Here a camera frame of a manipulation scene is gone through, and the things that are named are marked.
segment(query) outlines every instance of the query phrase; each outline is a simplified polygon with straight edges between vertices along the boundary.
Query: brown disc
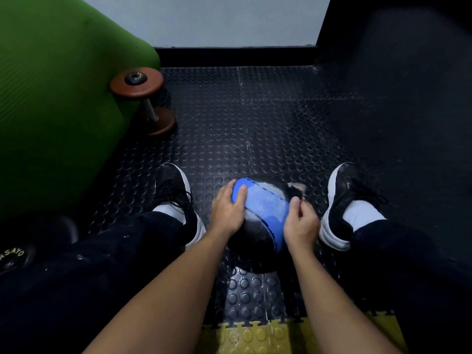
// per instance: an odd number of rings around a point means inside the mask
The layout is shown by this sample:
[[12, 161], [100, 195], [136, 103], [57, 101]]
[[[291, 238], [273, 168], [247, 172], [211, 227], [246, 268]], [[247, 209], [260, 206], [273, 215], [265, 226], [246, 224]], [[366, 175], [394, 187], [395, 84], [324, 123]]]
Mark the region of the brown disc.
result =
[[[147, 81], [139, 85], [129, 85], [125, 82], [125, 77], [131, 72], [141, 72], [147, 76]], [[154, 68], [138, 67], [131, 68], [118, 73], [110, 82], [110, 89], [113, 94], [118, 96], [138, 100], [149, 97], [157, 92], [164, 84], [164, 77], [161, 72]]]
[[176, 117], [174, 116], [174, 113], [172, 113], [169, 109], [156, 106], [154, 108], [154, 113], [156, 113], [157, 117], [159, 117], [159, 120], [156, 122], [147, 120], [147, 117], [144, 113], [140, 114], [141, 119], [146, 119], [144, 120], [144, 124], [145, 132], [147, 133], [147, 135], [162, 135], [174, 128], [176, 124]]

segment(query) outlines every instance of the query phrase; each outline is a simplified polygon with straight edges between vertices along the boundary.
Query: hand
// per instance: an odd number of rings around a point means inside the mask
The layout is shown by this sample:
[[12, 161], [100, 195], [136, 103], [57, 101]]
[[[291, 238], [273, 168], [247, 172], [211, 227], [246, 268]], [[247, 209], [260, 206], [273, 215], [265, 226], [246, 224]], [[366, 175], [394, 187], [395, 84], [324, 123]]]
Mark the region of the hand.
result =
[[293, 197], [284, 226], [284, 238], [290, 253], [297, 249], [313, 250], [319, 232], [320, 219], [311, 204]]
[[211, 217], [208, 231], [217, 231], [228, 239], [239, 230], [244, 221], [244, 203], [247, 196], [247, 186], [243, 185], [237, 193], [236, 202], [231, 202], [233, 187], [236, 179], [223, 186], [215, 200], [211, 203]]

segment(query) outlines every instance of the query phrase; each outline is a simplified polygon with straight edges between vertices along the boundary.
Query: black rubber floor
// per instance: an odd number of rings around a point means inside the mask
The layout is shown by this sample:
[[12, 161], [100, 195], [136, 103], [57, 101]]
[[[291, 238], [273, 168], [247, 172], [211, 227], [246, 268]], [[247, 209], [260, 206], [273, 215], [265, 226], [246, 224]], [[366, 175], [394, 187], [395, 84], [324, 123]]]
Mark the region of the black rubber floor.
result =
[[[187, 174], [208, 224], [221, 186], [259, 173], [308, 184], [321, 217], [329, 174], [354, 161], [390, 199], [388, 218], [470, 262], [471, 56], [470, 36], [443, 16], [394, 9], [375, 14], [314, 66], [164, 68], [166, 89], [154, 102], [175, 112], [178, 130], [165, 140], [123, 140], [90, 232], [144, 211], [163, 162]], [[347, 287], [344, 259], [321, 246], [317, 256]], [[207, 323], [304, 315], [289, 260], [277, 272], [250, 270], [225, 251]], [[386, 309], [351, 296], [363, 309]]]

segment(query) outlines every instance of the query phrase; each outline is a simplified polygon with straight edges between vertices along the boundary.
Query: person's left arm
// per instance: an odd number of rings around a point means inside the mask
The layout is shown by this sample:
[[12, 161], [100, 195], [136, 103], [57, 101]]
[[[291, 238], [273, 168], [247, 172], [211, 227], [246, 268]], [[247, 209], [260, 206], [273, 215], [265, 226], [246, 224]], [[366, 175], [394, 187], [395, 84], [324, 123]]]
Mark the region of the person's left arm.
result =
[[241, 187], [233, 205], [235, 182], [218, 192], [205, 236], [134, 296], [84, 354], [174, 354], [194, 349], [221, 255], [244, 221], [247, 188]]

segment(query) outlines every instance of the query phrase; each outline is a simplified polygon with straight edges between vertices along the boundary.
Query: forearm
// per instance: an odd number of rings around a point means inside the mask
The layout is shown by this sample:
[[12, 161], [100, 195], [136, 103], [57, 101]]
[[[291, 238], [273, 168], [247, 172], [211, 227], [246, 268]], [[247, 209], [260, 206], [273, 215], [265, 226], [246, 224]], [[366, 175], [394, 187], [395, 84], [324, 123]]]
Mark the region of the forearm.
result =
[[310, 249], [292, 251], [311, 327], [324, 354], [398, 353]]
[[226, 242], [209, 231], [127, 303], [85, 353], [193, 350]]

